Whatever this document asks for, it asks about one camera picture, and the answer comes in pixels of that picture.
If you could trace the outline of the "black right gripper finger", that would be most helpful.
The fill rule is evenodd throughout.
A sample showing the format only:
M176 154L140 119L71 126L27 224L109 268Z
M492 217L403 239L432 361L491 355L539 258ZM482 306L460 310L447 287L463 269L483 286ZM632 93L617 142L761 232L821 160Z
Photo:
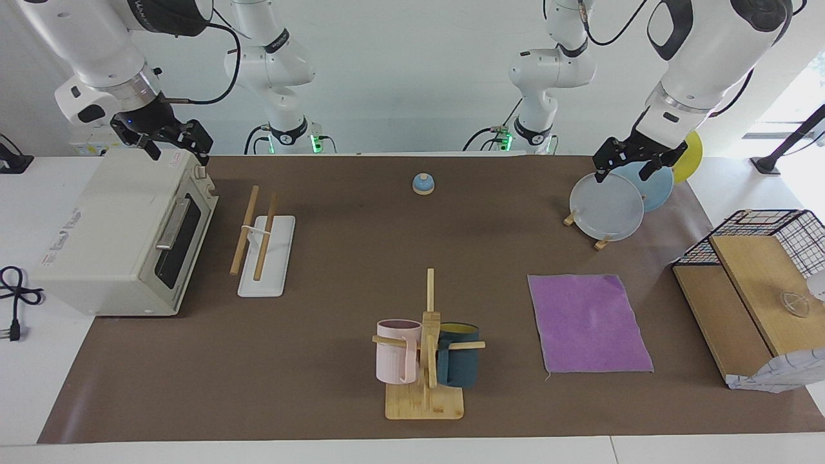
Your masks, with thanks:
M209 162L209 151L214 140L198 120L189 120L184 124L184 149L195 155L201 166Z
M132 133L130 136L130 144L137 149L144 150L153 161L159 161L161 157L161 150L157 147L155 141L148 134Z

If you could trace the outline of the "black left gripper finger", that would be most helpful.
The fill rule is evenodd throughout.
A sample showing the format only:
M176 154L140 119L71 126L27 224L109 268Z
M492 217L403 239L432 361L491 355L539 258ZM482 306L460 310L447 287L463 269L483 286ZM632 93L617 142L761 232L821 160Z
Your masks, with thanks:
M661 153L660 155L652 156L652 158L648 162L646 162L645 166L643 166L640 169L640 179L642 181L648 181L652 174L656 173L656 171L660 170L661 168L674 167L687 149L688 144L681 143L675 149L666 151L665 153Z
M623 165L623 142L609 137L593 155L595 180L602 183L614 169Z

